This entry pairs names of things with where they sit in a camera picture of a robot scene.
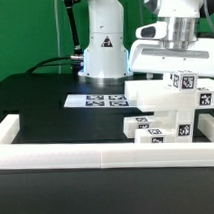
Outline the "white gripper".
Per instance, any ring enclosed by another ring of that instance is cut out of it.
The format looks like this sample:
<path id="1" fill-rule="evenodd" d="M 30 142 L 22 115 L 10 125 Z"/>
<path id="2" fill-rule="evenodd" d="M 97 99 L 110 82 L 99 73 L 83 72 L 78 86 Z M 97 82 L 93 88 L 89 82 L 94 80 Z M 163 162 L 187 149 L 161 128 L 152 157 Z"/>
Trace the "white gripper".
<path id="1" fill-rule="evenodd" d="M 133 72 L 192 71 L 214 77 L 214 38 L 198 38 L 195 19 L 160 20 L 137 28 L 129 64 Z"/>

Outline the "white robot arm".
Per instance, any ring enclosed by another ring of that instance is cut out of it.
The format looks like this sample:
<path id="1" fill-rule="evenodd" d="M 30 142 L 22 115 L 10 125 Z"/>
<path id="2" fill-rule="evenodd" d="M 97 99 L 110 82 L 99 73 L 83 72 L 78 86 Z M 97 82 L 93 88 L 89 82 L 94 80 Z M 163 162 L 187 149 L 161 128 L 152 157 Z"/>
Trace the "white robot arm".
<path id="1" fill-rule="evenodd" d="M 133 27 L 137 11 L 124 14 L 119 0 L 87 0 L 90 37 L 79 75 L 104 81 L 186 70 L 214 77 L 214 38 L 196 33 L 210 2 L 214 0 L 143 0 L 156 21 Z"/>

